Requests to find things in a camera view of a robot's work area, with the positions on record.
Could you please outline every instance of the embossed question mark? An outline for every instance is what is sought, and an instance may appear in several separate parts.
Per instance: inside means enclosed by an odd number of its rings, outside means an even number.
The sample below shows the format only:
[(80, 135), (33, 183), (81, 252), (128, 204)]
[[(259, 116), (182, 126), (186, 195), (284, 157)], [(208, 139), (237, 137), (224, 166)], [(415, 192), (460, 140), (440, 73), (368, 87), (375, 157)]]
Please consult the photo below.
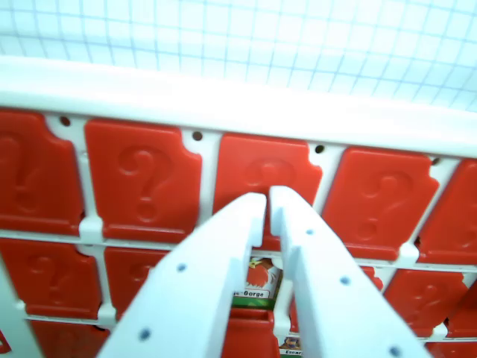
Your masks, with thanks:
[(430, 309), (436, 304), (439, 304), (442, 301), (443, 294), (445, 293), (446, 289), (439, 289), (433, 284), (429, 284), (424, 287), (422, 293), (413, 297), (413, 301), (417, 302), (417, 306), (411, 313), (406, 315), (405, 321), (408, 322), (409, 325), (417, 323), (422, 311)]
[[(369, 199), (387, 197), (388, 203), (382, 208), (381, 215), (389, 213), (406, 202), (412, 193), (413, 180), (404, 172), (380, 172), (371, 175), (361, 188), (363, 196)], [(361, 241), (375, 237), (378, 231), (379, 218), (370, 217), (362, 222), (356, 235)]]
[(472, 250), (476, 249), (477, 244), (477, 204), (471, 204), (466, 214), (468, 218), (468, 229), (463, 236), (454, 241), (457, 249)]
[(277, 158), (255, 160), (245, 169), (245, 180), (251, 186), (290, 186), (295, 176), (293, 166)]
[(36, 169), (32, 168), (33, 160), (30, 158), (21, 136), (11, 132), (0, 132), (1, 162), (6, 162), (16, 169), (14, 184), (16, 206), (26, 213), (35, 211), (37, 203), (34, 195), (28, 191), (28, 184)]
[(133, 281), (142, 283), (148, 277), (149, 270), (151, 270), (153, 267), (154, 265), (149, 265), (147, 263), (138, 263), (136, 265), (131, 266), (129, 274)]
[(34, 274), (47, 274), (49, 279), (48, 298), (53, 304), (60, 305), (64, 302), (60, 285), (68, 276), (66, 267), (58, 261), (47, 256), (34, 256), (28, 259), (28, 267)]
[(157, 203), (153, 200), (154, 192), (171, 177), (171, 159), (155, 148), (132, 146), (120, 153), (118, 163), (122, 174), (145, 177), (136, 210), (139, 220), (152, 222), (158, 214)]

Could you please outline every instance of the red flap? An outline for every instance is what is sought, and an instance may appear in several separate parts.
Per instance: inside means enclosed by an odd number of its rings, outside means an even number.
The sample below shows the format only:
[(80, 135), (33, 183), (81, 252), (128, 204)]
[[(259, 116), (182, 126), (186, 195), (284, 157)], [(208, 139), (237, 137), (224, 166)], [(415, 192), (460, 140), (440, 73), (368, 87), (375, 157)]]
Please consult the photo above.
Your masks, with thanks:
[(477, 160), (464, 160), (420, 233), (423, 263), (477, 265)]
[(348, 148), (323, 219), (355, 257), (395, 260), (439, 187), (420, 154)]
[(470, 287), (449, 317), (448, 337), (477, 337), (477, 283)]
[(279, 358), (271, 311), (234, 308), (230, 312), (222, 358)]
[[(305, 141), (225, 134), (218, 155), (214, 212), (247, 192), (268, 195), (273, 185), (285, 185), (313, 204), (321, 168), (309, 162)], [(279, 238), (270, 234), (265, 217), (263, 250), (279, 250)]]
[(104, 251), (111, 300), (120, 319), (141, 288), (149, 269), (153, 268), (168, 251), (139, 250), (133, 248), (107, 248)]
[(45, 358), (94, 358), (109, 336), (84, 324), (31, 321)]
[(98, 317), (101, 305), (96, 260), (74, 245), (0, 239), (13, 285), (31, 315)]
[(5, 354), (10, 352), (10, 346), (8, 345), (7, 340), (5, 339), (4, 335), (0, 332), (0, 354)]
[(476, 358), (477, 342), (426, 343), (434, 358)]
[(202, 159), (178, 128), (93, 120), (85, 131), (105, 237), (179, 242), (192, 232)]
[(432, 335), (467, 292), (457, 272), (398, 270), (385, 297), (418, 335)]
[(82, 218), (73, 145), (38, 113), (0, 110), (0, 227), (78, 235)]

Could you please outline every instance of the cartoon character face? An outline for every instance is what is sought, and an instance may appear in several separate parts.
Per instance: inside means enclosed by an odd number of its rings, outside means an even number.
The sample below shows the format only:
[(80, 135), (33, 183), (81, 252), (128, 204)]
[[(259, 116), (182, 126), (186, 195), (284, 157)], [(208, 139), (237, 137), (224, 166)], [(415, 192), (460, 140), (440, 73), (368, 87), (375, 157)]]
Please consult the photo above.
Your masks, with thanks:
[(285, 349), (301, 349), (300, 339), (295, 337), (286, 337), (281, 348)]

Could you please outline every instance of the white grid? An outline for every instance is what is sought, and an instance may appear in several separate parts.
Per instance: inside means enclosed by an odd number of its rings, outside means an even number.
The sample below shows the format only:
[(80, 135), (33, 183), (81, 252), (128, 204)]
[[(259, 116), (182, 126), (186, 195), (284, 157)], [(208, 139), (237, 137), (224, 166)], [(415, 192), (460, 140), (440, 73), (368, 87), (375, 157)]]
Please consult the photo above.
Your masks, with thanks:
[(477, 111), (474, 0), (0, 0), (0, 52)]

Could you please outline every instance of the white tiled wall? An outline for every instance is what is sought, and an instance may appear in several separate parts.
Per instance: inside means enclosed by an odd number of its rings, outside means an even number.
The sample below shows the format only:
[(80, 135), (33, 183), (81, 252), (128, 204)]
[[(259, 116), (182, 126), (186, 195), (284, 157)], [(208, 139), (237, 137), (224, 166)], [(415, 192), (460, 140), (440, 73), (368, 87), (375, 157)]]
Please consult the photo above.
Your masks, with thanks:
[(477, 111), (475, 0), (0, 0), (0, 53)]

